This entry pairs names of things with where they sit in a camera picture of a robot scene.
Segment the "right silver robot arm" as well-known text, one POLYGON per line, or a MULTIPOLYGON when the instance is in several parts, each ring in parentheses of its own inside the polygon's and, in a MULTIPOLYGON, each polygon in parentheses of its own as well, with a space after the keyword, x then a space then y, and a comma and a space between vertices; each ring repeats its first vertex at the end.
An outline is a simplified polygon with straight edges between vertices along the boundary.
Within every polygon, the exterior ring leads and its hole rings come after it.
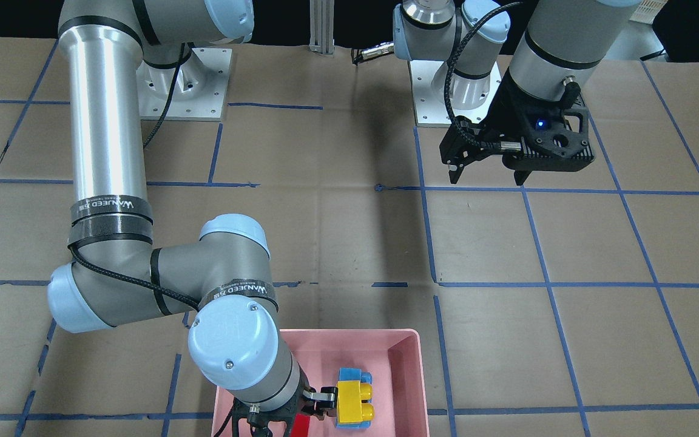
POLYGON ((314 389, 283 340, 263 227, 246 215, 206 222, 196 243, 153 247, 137 71, 189 42, 243 41, 250 1, 66 1, 58 45, 69 64, 76 202, 67 249, 47 288, 64 330, 105 330, 195 310, 187 345, 203 376, 234 400, 227 425, 254 436, 292 432, 299 415, 335 416, 339 391, 314 389))

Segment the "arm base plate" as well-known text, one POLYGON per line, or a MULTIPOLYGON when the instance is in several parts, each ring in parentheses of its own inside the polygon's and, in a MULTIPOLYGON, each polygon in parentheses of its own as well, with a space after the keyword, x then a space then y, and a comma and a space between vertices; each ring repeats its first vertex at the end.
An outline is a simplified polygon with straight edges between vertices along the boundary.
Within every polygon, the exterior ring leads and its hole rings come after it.
MULTIPOLYGON (((416 125, 419 127, 448 127, 450 119, 444 103, 446 64, 442 61, 415 60, 408 62, 411 91, 415 105, 416 125)), ((488 76, 469 80, 453 75, 450 102, 456 116, 468 117, 472 123, 482 121, 493 102, 501 75, 497 63, 488 76)))
MULTIPOLYGON (((166 121, 222 121, 233 50, 185 47, 166 121)), ((159 119, 166 107, 174 67, 164 69, 142 61, 137 70, 140 117, 159 119)))

